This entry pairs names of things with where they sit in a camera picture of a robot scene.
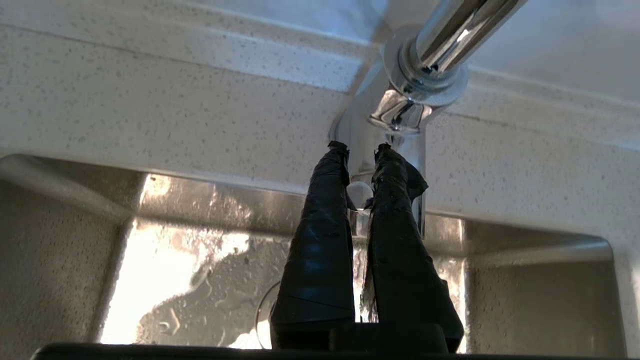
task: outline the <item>speckled countertop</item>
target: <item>speckled countertop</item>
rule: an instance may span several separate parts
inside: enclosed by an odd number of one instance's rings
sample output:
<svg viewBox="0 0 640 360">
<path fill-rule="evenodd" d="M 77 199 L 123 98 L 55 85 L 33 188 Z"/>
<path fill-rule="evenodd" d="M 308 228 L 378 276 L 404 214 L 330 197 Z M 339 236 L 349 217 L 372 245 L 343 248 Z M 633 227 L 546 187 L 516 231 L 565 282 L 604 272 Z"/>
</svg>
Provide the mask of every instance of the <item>speckled countertop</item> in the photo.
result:
<svg viewBox="0 0 640 360">
<path fill-rule="evenodd" d="M 0 45 L 5 154 L 304 192 L 349 99 L 13 26 L 0 26 Z M 427 127 L 427 208 L 609 240 L 628 354 L 640 356 L 640 154 L 494 120 L 504 108 L 478 106 L 483 116 L 469 116 L 463 110 L 476 105 L 474 94 Z"/>
</svg>

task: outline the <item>kitchen sink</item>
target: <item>kitchen sink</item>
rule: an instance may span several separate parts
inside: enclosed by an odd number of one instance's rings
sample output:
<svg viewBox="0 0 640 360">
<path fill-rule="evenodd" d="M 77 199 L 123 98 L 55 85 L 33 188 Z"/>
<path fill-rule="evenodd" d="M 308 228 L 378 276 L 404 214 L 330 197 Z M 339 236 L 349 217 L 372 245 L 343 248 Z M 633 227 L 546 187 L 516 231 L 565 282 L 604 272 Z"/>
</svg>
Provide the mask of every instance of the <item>kitchen sink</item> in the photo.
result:
<svg viewBox="0 0 640 360">
<path fill-rule="evenodd" d="M 27 359 L 60 341 L 269 348 L 268 313 L 303 201 L 0 159 L 0 357 Z M 368 218 L 350 217 L 357 306 Z M 604 239 L 436 214 L 424 234 L 465 326 L 460 352 L 626 355 Z"/>
</svg>

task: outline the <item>faucet spout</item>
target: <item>faucet spout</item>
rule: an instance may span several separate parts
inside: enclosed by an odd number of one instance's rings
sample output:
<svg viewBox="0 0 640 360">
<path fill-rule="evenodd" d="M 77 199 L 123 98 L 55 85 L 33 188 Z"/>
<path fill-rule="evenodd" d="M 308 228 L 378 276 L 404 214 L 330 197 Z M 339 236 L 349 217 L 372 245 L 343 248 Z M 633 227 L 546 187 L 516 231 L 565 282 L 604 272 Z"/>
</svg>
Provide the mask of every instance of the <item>faucet spout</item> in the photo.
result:
<svg viewBox="0 0 640 360">
<path fill-rule="evenodd" d="M 464 92 L 465 60 L 525 2 L 441 0 L 423 27 L 393 33 L 330 133 L 349 147 L 352 181 L 371 183 L 381 143 L 425 174 L 426 124 Z M 421 200 L 414 215 L 422 229 Z"/>
</svg>

